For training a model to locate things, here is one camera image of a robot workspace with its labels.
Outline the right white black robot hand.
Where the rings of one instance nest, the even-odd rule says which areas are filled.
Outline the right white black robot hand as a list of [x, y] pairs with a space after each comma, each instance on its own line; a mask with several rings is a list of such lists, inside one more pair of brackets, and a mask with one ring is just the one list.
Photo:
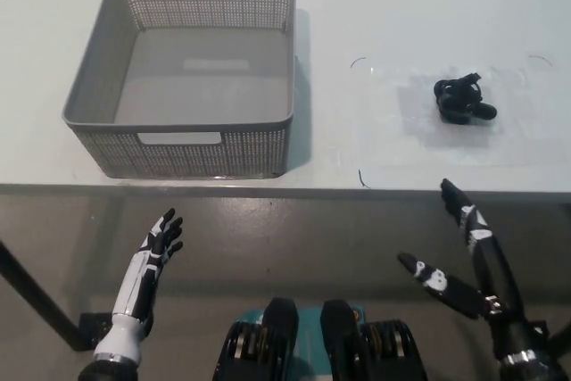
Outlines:
[[441, 182], [446, 211], [455, 220], [476, 276], [473, 287], [411, 253], [397, 260], [437, 301], [469, 319], [484, 319], [495, 358], [506, 366], [538, 361], [545, 345], [525, 315], [525, 306], [500, 242], [478, 207], [449, 179]]

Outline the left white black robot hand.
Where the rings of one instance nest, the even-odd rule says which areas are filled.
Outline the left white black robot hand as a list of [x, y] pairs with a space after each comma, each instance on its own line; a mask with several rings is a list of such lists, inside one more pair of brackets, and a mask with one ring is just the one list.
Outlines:
[[184, 245], [179, 240], [183, 219], [175, 215], [174, 208], [161, 215], [132, 256], [113, 306], [113, 316], [131, 317], [144, 324], [153, 313], [162, 271]]

